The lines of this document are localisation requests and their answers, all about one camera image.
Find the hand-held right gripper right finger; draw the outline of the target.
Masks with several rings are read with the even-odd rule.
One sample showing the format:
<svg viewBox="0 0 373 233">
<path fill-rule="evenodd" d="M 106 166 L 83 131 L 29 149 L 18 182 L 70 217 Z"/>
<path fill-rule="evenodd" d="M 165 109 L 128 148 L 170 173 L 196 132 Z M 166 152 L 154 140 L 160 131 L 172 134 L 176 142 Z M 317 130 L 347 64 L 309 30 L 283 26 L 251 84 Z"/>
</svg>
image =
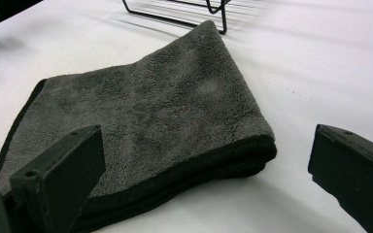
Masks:
<svg viewBox="0 0 373 233">
<path fill-rule="evenodd" d="M 351 131 L 319 124 L 308 172 L 364 230 L 373 233 L 372 142 Z"/>
</svg>

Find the black wire rack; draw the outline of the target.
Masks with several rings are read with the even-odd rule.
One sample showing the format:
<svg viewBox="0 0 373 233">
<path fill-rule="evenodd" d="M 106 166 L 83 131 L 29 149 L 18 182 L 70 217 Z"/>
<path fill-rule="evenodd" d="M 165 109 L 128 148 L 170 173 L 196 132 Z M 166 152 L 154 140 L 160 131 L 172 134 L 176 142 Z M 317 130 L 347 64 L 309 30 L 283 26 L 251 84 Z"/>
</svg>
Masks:
<svg viewBox="0 0 373 233">
<path fill-rule="evenodd" d="M 215 21 L 221 35 L 227 30 L 226 6 L 231 0 L 121 0 L 126 11 L 185 27 L 196 27 L 205 20 Z"/>
</svg>

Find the grey microfibre towel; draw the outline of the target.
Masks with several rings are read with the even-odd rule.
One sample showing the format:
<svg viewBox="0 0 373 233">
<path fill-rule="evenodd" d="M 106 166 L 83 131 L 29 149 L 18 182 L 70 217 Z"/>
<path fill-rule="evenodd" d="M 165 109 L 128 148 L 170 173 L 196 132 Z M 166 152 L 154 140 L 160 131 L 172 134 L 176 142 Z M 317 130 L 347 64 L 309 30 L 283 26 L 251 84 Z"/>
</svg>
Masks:
<svg viewBox="0 0 373 233">
<path fill-rule="evenodd" d="M 0 192 L 48 146 L 93 124 L 106 170 L 73 233 L 140 215 L 210 180 L 255 175 L 277 152 L 211 21 L 135 63 L 39 81 L 1 149 Z"/>
</svg>

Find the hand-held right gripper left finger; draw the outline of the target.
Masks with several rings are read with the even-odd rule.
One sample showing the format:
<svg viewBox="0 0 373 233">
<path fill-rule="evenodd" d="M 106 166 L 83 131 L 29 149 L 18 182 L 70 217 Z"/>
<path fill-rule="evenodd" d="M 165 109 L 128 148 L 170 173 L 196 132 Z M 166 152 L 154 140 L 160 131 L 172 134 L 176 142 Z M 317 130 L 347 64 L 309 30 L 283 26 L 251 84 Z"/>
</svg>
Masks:
<svg viewBox="0 0 373 233">
<path fill-rule="evenodd" d="M 76 130 L 10 176 L 16 233 L 68 233 L 106 171 L 101 127 Z"/>
</svg>

